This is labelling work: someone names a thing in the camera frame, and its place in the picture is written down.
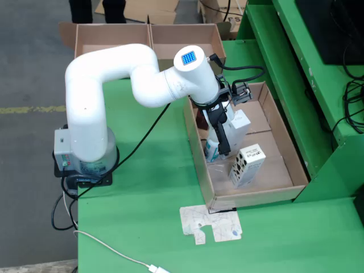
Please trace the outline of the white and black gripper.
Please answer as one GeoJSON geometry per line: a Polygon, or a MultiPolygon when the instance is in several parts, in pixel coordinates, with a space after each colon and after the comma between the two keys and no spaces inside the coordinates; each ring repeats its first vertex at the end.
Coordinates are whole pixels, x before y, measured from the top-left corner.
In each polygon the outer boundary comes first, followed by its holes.
{"type": "Polygon", "coordinates": [[[235,117],[231,101],[230,96],[221,96],[208,105],[196,103],[196,123],[212,124],[218,139],[220,155],[228,155],[230,153],[230,145],[222,124],[232,121],[235,117]]]}

